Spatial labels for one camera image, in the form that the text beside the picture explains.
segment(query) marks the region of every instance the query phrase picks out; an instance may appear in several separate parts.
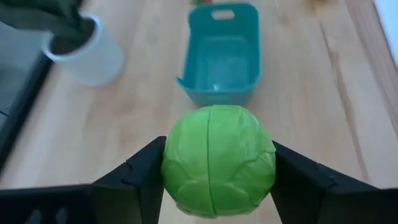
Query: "basket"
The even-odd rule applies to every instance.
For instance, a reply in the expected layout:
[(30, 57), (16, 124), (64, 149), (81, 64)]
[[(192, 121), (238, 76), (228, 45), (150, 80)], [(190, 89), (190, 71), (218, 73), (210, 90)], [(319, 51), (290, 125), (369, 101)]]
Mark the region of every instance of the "basket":
[(200, 6), (177, 83), (198, 105), (244, 105), (261, 76), (259, 14), (249, 3)]

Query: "basket handle hole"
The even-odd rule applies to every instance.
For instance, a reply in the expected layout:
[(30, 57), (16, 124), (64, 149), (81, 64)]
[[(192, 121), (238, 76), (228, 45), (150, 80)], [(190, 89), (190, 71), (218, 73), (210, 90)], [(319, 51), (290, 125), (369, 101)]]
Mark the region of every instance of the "basket handle hole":
[(233, 19), (235, 17), (235, 13), (232, 10), (214, 10), (211, 12), (211, 16), (214, 20), (227, 20)]

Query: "wood grain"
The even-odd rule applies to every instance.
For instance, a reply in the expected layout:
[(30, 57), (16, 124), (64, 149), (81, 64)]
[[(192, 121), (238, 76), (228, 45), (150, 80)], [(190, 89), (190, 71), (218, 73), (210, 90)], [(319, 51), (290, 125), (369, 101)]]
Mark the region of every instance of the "wood grain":
[[(250, 2), (260, 12), (263, 73), (247, 107), (276, 141), (376, 187), (398, 187), (395, 89), (381, 78), (393, 77), (392, 59), (377, 18), (360, 9), (371, 2)], [(92, 182), (196, 108), (174, 81), (185, 58), (189, 1), (91, 0), (86, 8), (124, 49), (125, 72), (92, 89), (54, 67), (2, 173), (2, 189)], [(364, 37), (369, 30), (377, 34)], [(250, 215), (204, 220), (178, 211), (165, 194), (160, 223), (280, 219), (270, 197)]]

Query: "white object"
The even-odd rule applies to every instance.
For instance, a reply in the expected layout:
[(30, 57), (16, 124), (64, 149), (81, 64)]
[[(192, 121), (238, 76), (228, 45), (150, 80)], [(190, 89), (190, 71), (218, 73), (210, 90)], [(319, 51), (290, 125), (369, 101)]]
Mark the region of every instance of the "white object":
[(376, 0), (374, 4), (398, 68), (398, 0)]
[(81, 15), (95, 22), (95, 29), (87, 43), (70, 53), (55, 55), (50, 50), (53, 34), (47, 34), (42, 49), (48, 58), (68, 70), (80, 83), (102, 86), (123, 72), (124, 55), (97, 16), (88, 13)]

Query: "green cabbage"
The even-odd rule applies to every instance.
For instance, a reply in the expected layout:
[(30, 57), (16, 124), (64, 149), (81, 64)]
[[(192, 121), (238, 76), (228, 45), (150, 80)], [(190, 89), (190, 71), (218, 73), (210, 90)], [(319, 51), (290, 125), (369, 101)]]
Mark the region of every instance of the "green cabbage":
[(175, 124), (162, 175), (185, 213), (207, 218), (250, 213), (275, 182), (275, 147), (247, 109), (208, 106)]

